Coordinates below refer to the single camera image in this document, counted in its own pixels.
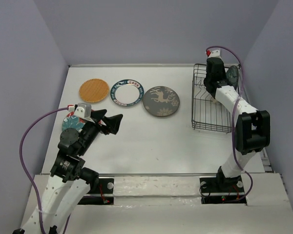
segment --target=gray plate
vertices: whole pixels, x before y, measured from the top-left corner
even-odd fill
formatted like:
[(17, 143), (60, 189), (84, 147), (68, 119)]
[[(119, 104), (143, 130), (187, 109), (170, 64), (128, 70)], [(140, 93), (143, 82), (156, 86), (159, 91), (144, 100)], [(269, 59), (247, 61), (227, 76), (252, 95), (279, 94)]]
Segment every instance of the gray plate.
[(180, 100), (176, 92), (165, 86), (153, 87), (143, 96), (145, 109), (157, 117), (174, 114), (178, 110), (179, 104)]

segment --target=woven round placemat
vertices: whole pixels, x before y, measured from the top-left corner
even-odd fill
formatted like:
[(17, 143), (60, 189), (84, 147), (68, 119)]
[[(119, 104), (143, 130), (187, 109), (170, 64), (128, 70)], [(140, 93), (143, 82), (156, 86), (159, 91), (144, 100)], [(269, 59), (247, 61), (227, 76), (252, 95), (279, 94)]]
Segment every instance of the woven round placemat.
[(79, 95), (83, 101), (99, 102), (108, 94), (108, 84), (102, 79), (87, 80), (79, 89)]

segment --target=gray wall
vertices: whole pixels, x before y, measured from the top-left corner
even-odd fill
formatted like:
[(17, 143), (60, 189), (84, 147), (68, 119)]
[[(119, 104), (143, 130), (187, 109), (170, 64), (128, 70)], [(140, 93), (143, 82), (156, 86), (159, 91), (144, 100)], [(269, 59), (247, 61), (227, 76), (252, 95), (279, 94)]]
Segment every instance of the gray wall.
[(251, 103), (271, 114), (273, 168), (283, 174), (293, 208), (293, 0), (280, 0), (245, 61)]
[[(26, 128), (58, 107), (67, 65), (32, 0), (0, 0), (0, 234), (19, 228), (30, 182), (19, 161)], [(31, 174), (41, 171), (54, 118), (25, 140)]]
[(245, 58), (277, 0), (34, 0), (68, 64), (204, 62), (221, 44)]

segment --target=metal wire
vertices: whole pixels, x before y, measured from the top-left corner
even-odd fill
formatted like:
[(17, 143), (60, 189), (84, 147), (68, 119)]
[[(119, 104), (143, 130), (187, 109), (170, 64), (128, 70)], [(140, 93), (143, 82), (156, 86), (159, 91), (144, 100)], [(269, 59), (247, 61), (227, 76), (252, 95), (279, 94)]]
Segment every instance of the metal wire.
[(207, 92), (203, 83), (205, 76), (206, 65), (195, 64), (192, 81), (192, 128), (230, 133), (230, 112)]

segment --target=blue rimmed plate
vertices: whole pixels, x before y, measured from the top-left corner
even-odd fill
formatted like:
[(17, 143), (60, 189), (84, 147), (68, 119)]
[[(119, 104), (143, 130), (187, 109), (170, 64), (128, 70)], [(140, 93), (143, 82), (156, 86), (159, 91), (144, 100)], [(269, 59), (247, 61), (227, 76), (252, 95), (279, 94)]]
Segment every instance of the blue rimmed plate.
[(120, 106), (133, 106), (142, 100), (144, 95), (142, 85), (132, 79), (123, 79), (113, 85), (111, 99)]

